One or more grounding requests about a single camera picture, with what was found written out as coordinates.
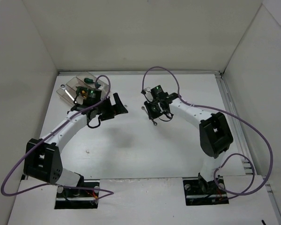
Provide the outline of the small silver ratchet wrench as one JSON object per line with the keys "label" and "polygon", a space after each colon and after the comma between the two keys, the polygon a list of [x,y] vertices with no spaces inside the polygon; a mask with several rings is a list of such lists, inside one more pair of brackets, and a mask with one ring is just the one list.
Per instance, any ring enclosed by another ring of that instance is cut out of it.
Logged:
{"label": "small silver ratchet wrench", "polygon": [[[141,107],[141,109],[147,114],[147,116],[149,116],[148,111],[146,110],[146,108],[144,106]],[[157,122],[155,122],[153,119],[149,118],[150,121],[152,121],[152,123],[154,124],[154,126],[157,126]]]}

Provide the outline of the yellow black cutting pliers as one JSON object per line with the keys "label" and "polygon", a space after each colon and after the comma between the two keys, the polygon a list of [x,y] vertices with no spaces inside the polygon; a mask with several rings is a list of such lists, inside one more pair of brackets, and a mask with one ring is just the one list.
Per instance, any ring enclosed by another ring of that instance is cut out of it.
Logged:
{"label": "yellow black cutting pliers", "polygon": [[81,95],[84,99],[86,99],[86,98],[88,97],[88,92],[82,90],[82,91],[80,92],[80,95]]}

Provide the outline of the green stubby flathead screwdriver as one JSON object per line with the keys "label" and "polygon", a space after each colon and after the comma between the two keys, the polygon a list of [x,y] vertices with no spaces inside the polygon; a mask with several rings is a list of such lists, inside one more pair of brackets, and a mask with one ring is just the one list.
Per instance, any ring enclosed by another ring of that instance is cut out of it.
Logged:
{"label": "green stubby flathead screwdriver", "polygon": [[94,83],[94,80],[93,80],[93,79],[90,79],[90,78],[88,78],[88,77],[84,78],[83,81],[84,81],[86,84],[92,84],[92,83]]}

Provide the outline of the large silver ratchet wrench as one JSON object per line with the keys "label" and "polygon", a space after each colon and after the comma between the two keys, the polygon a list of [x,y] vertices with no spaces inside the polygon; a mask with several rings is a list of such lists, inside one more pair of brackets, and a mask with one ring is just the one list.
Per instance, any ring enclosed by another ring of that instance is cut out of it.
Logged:
{"label": "large silver ratchet wrench", "polygon": [[70,92],[67,90],[67,86],[65,84],[60,85],[60,89],[62,90],[62,97],[70,104],[75,105],[77,102],[75,98],[70,94]]}

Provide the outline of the green handled pliers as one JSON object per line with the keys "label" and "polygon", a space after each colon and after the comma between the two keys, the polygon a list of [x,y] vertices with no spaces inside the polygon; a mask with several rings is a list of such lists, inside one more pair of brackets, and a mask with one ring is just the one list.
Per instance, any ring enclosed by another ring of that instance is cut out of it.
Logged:
{"label": "green handled pliers", "polygon": [[76,93],[77,96],[79,96],[82,93],[82,91],[84,91],[84,87],[83,86],[76,86],[75,93]]}

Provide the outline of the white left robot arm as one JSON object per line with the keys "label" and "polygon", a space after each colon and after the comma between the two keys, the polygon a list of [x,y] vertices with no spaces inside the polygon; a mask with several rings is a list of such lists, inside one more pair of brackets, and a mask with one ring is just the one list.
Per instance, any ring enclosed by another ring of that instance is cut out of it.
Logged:
{"label": "white left robot arm", "polygon": [[76,103],[68,111],[67,117],[49,134],[40,139],[30,139],[26,146],[27,157],[24,160],[24,174],[51,185],[67,187],[75,197],[84,192],[84,177],[62,165],[61,152],[67,143],[89,122],[97,118],[99,122],[113,119],[128,110],[122,104],[118,93],[101,98],[100,90],[88,90],[88,96],[82,104]]}

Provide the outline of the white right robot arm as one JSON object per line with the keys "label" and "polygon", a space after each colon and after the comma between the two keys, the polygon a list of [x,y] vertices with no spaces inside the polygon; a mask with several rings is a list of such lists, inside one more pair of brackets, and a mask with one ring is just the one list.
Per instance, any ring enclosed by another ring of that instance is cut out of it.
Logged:
{"label": "white right robot arm", "polygon": [[168,94],[160,85],[141,93],[146,101],[144,107],[148,118],[156,125],[155,119],[165,115],[184,119],[199,131],[200,147],[205,153],[203,166],[198,174],[198,188],[209,193],[215,187],[214,172],[221,166],[224,155],[233,143],[233,136],[223,113],[211,113],[184,103],[177,93]]}

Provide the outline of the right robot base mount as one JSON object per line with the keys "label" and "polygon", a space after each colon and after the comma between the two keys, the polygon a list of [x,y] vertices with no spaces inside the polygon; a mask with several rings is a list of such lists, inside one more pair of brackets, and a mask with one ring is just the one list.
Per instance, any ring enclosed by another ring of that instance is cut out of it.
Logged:
{"label": "right robot base mount", "polygon": [[227,193],[215,182],[205,181],[200,173],[197,177],[183,178],[186,206],[229,204]]}

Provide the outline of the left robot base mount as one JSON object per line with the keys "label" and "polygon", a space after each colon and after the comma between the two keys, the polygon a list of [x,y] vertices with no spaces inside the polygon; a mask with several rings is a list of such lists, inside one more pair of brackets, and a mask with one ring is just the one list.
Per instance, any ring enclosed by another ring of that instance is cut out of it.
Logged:
{"label": "left robot base mount", "polygon": [[55,210],[97,209],[99,191],[58,187]]}

